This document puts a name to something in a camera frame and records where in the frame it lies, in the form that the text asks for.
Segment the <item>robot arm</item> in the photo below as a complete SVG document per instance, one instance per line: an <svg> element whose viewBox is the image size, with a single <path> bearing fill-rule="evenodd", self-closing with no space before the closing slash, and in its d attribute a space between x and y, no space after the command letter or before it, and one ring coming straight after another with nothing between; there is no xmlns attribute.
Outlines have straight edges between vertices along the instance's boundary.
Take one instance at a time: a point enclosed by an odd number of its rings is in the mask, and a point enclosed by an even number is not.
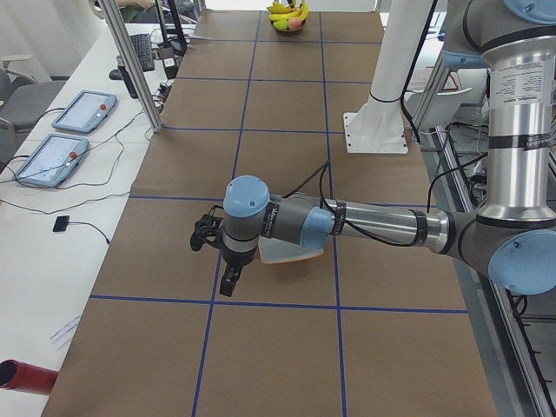
<svg viewBox="0 0 556 417"><path fill-rule="evenodd" d="M363 235L393 247L426 247L464 262L517 295L555 286L555 212L547 204L555 4L452 1L443 53L455 68L490 71L486 196L472 213L416 211L274 195L258 177L227 186L216 245L232 295L261 238L320 249L331 235Z"/></svg>

